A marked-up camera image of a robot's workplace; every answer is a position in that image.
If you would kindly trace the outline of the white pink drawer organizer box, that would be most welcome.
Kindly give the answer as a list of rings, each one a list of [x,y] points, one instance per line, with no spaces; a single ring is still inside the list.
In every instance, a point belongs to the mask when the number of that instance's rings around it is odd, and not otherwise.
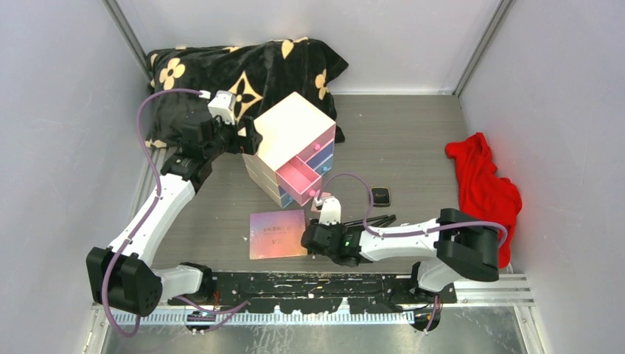
[[[246,170],[284,209],[296,202],[279,186],[276,171],[297,156],[322,177],[332,168],[336,123],[301,95],[292,93],[256,118],[254,124],[263,140],[257,154],[242,156]]]

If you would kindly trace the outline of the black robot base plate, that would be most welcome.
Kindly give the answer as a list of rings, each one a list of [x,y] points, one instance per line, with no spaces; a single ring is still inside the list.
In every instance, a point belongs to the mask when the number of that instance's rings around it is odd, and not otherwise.
[[[432,305],[434,294],[418,289],[410,274],[214,272],[206,293],[189,296],[198,305],[221,310],[248,301],[245,311],[302,314],[401,313]]]

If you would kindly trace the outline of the black square compact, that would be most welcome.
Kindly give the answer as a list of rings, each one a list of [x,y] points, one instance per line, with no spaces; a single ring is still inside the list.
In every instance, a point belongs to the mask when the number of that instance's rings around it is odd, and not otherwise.
[[[370,187],[373,207],[389,207],[391,191],[388,187]]]

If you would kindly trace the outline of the holographic eyeshadow palette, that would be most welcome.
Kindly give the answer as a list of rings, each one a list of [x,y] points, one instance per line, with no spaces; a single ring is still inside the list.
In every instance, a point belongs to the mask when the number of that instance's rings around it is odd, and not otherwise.
[[[302,209],[250,214],[249,258],[251,260],[303,257],[301,245],[307,226]]]

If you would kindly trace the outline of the small pink drawer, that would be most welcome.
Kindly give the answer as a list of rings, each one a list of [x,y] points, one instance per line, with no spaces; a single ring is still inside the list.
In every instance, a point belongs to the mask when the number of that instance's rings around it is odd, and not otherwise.
[[[321,175],[297,156],[283,164],[276,177],[279,186],[300,206],[307,204],[322,185]]]

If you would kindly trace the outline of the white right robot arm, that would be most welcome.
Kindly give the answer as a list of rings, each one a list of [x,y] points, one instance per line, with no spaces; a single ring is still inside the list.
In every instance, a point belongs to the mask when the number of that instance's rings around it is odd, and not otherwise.
[[[441,209],[437,218],[393,227],[347,226],[335,220],[312,221],[301,245],[340,266],[357,267],[388,258],[416,262],[409,283],[411,297],[429,302],[457,280],[499,279],[499,248],[503,226],[480,221],[457,209]]]

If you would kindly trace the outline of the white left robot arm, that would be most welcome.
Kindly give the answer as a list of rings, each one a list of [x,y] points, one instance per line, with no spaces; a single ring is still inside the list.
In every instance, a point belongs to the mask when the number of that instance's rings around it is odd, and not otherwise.
[[[254,120],[233,125],[220,116],[198,114],[184,124],[177,150],[158,173],[158,185],[138,215],[107,248],[94,247],[86,257],[95,302],[146,317],[160,302],[187,296],[199,305],[215,293],[212,270],[184,262],[154,270],[153,258],[181,210],[195,197],[224,153],[254,155],[262,141]]]

